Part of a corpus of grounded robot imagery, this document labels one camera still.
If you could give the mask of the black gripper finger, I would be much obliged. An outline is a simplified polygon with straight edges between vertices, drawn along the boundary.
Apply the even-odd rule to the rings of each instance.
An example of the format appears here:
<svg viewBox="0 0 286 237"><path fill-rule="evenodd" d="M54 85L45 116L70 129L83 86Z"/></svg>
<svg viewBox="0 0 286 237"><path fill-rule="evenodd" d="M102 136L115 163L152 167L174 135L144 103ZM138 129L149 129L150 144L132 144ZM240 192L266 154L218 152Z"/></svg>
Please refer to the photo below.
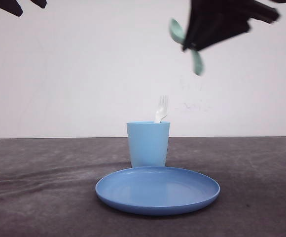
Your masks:
<svg viewBox="0 0 286 237"><path fill-rule="evenodd" d="M253 18L269 24L280 17L277 9L256 0L192 0L190 3L190 24L201 16L212 19L215 15L222 15L245 21Z"/></svg>
<svg viewBox="0 0 286 237"><path fill-rule="evenodd" d="M17 0L0 0L0 9L17 17L23 14L23 10Z"/></svg>
<svg viewBox="0 0 286 237"><path fill-rule="evenodd" d="M222 14L193 15L189 19L182 49L200 51L249 30L250 26L246 18L237 19Z"/></svg>
<svg viewBox="0 0 286 237"><path fill-rule="evenodd" d="M31 0L31 2L42 9L46 8L47 5L47 0Z"/></svg>

